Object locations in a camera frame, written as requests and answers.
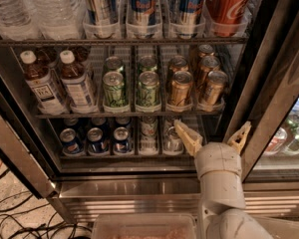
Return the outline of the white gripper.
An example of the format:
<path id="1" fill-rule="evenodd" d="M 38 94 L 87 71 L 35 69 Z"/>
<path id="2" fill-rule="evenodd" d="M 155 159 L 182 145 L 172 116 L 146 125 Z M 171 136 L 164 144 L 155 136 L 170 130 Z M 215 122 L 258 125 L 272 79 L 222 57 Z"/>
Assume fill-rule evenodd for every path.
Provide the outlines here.
<path id="1" fill-rule="evenodd" d="M 202 178 L 209 172 L 225 171 L 238 176 L 242 174 L 241 154 L 251 130 L 251 122 L 248 120 L 227 141 L 210 142 L 202 146 L 203 137 L 181 120 L 174 121 L 174 128 L 186 151 L 193 157 L 197 177 Z"/>

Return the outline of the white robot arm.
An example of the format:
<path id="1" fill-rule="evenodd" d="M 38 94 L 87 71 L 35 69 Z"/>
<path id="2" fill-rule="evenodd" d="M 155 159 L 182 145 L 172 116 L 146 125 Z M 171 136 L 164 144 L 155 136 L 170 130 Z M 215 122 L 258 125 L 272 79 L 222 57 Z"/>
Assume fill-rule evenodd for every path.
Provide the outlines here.
<path id="1" fill-rule="evenodd" d="M 240 152 L 245 146 L 251 123 L 246 122 L 226 142 L 202 143 L 202 136 L 180 120 L 175 131 L 194 158 L 200 183 L 198 239 L 273 239 L 245 212 Z"/>

